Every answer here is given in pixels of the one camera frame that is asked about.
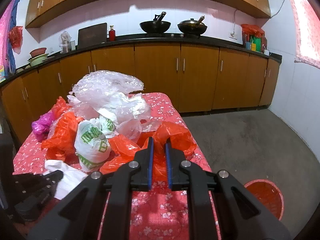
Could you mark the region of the clear thin plastic bag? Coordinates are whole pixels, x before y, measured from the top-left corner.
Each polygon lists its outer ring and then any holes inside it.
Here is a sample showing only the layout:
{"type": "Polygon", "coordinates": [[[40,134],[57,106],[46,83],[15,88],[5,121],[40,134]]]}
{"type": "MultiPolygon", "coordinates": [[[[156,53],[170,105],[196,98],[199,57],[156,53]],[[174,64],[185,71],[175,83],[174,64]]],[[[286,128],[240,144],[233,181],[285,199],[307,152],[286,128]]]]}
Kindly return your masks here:
{"type": "Polygon", "coordinates": [[[140,93],[129,97],[115,92],[94,109],[114,123],[116,135],[122,134],[133,142],[138,142],[142,133],[156,131],[161,124],[151,117],[151,108],[140,93]]]}

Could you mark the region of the stacked basins on counter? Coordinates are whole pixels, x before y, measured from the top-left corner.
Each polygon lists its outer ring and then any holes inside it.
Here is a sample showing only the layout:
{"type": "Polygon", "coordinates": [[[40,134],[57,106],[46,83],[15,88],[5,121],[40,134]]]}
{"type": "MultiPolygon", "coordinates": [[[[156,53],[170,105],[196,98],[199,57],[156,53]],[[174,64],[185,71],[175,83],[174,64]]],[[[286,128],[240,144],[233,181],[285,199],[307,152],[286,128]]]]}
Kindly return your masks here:
{"type": "Polygon", "coordinates": [[[47,48],[37,48],[30,52],[31,58],[28,60],[29,65],[34,67],[38,64],[41,64],[44,60],[48,58],[46,53],[47,48]]]}

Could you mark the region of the dark cutting board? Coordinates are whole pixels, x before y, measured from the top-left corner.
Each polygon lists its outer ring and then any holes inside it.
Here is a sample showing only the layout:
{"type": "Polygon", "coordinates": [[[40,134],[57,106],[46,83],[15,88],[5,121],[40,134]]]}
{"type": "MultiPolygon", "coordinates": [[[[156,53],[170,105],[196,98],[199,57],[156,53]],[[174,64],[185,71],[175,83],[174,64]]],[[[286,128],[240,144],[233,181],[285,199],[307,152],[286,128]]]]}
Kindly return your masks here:
{"type": "Polygon", "coordinates": [[[78,49],[95,46],[107,41],[107,23],[101,23],[79,29],[78,49]]]}

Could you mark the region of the black wok left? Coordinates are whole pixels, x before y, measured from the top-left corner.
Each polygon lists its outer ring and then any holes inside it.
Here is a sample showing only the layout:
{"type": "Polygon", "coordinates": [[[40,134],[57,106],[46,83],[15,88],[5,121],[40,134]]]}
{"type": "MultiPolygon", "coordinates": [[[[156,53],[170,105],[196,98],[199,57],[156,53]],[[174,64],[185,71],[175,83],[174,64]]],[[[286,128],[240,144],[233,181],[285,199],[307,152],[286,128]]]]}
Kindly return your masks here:
{"type": "Polygon", "coordinates": [[[160,15],[155,15],[151,21],[141,22],[141,29],[148,34],[163,34],[169,30],[171,23],[164,21],[163,18],[167,13],[163,11],[160,15]]]}

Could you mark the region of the red plastic bag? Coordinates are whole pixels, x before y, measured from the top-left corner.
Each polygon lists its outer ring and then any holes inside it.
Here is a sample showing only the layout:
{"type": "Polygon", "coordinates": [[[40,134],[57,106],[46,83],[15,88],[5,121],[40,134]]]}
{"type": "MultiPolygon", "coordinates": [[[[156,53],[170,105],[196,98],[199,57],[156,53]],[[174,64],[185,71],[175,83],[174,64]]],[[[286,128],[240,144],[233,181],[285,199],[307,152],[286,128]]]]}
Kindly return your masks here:
{"type": "Polygon", "coordinates": [[[74,143],[78,124],[83,120],[83,117],[76,116],[73,112],[64,113],[60,117],[52,137],[41,144],[41,148],[47,150],[47,160],[65,161],[69,156],[75,154],[74,143]]]}
{"type": "Polygon", "coordinates": [[[51,111],[54,119],[58,119],[65,111],[69,110],[71,106],[64,100],[63,97],[58,97],[56,103],[53,105],[51,111]]]}
{"type": "Polygon", "coordinates": [[[182,125],[164,121],[154,132],[143,132],[135,143],[122,134],[108,140],[111,150],[115,153],[113,159],[100,168],[102,174],[115,172],[121,165],[132,161],[136,152],[148,147],[149,137],[154,143],[152,181],[167,180],[165,162],[165,143],[170,140],[172,148],[183,151],[185,157],[193,155],[197,144],[190,131],[182,125]]]}

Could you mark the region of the clear bubble wrap sheet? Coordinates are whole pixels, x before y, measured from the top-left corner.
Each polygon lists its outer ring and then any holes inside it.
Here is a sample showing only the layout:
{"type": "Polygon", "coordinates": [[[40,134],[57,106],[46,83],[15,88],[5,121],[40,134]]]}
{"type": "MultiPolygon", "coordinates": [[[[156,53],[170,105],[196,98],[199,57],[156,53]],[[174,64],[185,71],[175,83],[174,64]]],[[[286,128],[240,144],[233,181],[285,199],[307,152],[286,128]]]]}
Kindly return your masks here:
{"type": "Polygon", "coordinates": [[[67,98],[72,106],[84,103],[94,109],[96,106],[101,106],[107,97],[115,92],[122,92],[132,97],[135,95],[131,95],[132,92],[140,93],[143,88],[144,83],[134,76],[99,70],[80,79],[67,98]]]}

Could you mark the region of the brown lower kitchen cabinets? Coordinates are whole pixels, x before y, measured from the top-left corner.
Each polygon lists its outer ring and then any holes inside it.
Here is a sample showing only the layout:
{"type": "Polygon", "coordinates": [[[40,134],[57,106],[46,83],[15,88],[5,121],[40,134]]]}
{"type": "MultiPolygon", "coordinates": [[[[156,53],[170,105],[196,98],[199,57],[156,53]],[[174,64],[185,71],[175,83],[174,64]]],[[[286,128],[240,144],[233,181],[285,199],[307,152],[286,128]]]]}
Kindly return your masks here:
{"type": "Polygon", "coordinates": [[[122,44],[63,55],[23,70],[1,84],[1,103],[16,142],[31,123],[66,97],[86,74],[110,70],[132,75],[144,92],[166,94],[181,113],[267,106],[281,55],[177,42],[122,44]]]}

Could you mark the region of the red bag with containers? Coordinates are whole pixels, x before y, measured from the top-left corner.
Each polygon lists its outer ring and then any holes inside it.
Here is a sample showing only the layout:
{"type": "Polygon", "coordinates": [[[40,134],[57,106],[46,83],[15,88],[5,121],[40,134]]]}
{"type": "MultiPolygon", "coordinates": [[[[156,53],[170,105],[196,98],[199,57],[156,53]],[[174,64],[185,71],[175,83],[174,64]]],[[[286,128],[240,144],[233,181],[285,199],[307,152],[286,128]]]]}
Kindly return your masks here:
{"type": "Polygon", "coordinates": [[[267,49],[265,32],[257,25],[242,24],[242,42],[246,49],[264,53],[267,49]]]}

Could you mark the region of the pink floral window curtain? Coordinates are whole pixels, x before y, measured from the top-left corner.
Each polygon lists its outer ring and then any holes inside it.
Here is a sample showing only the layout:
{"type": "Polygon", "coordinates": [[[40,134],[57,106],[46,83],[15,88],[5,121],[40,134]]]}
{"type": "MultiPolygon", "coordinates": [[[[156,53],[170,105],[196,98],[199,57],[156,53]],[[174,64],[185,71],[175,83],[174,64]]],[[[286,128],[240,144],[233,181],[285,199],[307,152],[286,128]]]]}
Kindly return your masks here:
{"type": "Polygon", "coordinates": [[[296,61],[319,68],[319,18],[308,0],[289,0],[296,26],[296,61]]]}

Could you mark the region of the magenta plastic bag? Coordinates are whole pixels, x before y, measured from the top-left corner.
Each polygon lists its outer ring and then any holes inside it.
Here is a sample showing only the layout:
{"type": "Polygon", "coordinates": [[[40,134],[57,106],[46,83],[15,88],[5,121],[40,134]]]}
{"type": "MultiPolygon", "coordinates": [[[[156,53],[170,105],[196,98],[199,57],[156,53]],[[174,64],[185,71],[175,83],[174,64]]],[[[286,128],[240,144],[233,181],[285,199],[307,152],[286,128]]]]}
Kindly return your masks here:
{"type": "Polygon", "coordinates": [[[38,120],[32,122],[31,128],[38,142],[42,142],[43,140],[47,139],[50,126],[54,120],[54,114],[50,110],[44,115],[41,115],[38,120]]]}

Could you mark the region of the red floral tablecloth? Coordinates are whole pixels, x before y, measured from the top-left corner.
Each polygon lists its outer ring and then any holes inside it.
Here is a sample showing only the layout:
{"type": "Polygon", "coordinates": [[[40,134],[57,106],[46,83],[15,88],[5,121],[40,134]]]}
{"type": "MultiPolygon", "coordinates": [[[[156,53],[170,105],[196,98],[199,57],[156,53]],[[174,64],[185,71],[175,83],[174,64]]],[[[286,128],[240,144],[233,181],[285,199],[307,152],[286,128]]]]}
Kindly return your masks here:
{"type": "MultiPolygon", "coordinates": [[[[163,93],[144,93],[151,117],[158,121],[185,123],[163,93]]],[[[30,134],[14,157],[14,173],[43,173],[46,151],[30,134]]],[[[187,193],[172,192],[166,180],[156,181],[149,192],[134,192],[130,218],[130,239],[188,239],[187,193]]]]}

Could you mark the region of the red bottle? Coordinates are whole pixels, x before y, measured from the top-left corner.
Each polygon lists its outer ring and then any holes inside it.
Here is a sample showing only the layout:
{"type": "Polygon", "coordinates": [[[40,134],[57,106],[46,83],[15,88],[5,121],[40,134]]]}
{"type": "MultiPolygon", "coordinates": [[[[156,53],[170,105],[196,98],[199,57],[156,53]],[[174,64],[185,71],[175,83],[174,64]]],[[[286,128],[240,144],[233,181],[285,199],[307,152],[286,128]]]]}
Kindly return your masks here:
{"type": "Polygon", "coordinates": [[[110,25],[110,31],[108,32],[109,34],[109,40],[110,41],[115,41],[116,40],[116,31],[114,30],[114,26],[110,25]]]}

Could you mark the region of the pink blue hanging cloth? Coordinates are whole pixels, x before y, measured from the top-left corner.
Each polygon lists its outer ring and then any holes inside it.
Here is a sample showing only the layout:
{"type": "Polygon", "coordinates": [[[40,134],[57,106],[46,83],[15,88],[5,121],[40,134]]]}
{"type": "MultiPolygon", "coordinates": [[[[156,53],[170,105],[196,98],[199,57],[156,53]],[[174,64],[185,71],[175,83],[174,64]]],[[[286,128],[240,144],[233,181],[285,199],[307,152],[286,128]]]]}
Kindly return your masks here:
{"type": "Polygon", "coordinates": [[[9,31],[16,26],[17,6],[20,0],[11,0],[1,16],[1,82],[14,74],[16,63],[9,31]]]}

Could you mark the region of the white green printed plastic bag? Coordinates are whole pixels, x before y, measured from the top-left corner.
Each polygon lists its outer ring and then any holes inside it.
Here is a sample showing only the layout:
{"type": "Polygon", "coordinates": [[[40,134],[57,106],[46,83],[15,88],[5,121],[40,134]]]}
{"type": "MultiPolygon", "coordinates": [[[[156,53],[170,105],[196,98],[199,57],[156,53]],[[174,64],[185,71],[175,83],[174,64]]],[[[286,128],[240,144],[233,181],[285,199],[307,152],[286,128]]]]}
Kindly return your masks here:
{"type": "Polygon", "coordinates": [[[107,161],[111,153],[108,140],[115,129],[112,120],[102,115],[78,124],[74,147],[84,172],[95,171],[107,161]]]}

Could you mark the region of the white paper tissue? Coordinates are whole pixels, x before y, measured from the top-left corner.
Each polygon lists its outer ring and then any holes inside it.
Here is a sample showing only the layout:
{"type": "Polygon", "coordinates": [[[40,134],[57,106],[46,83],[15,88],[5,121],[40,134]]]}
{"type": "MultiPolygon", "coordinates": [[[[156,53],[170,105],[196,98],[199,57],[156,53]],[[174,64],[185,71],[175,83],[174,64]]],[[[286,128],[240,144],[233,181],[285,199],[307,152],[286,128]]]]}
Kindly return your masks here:
{"type": "Polygon", "coordinates": [[[54,195],[58,200],[62,200],[88,176],[84,172],[67,165],[61,160],[45,161],[44,169],[46,170],[43,173],[45,175],[57,170],[63,172],[63,178],[58,182],[54,195]]]}

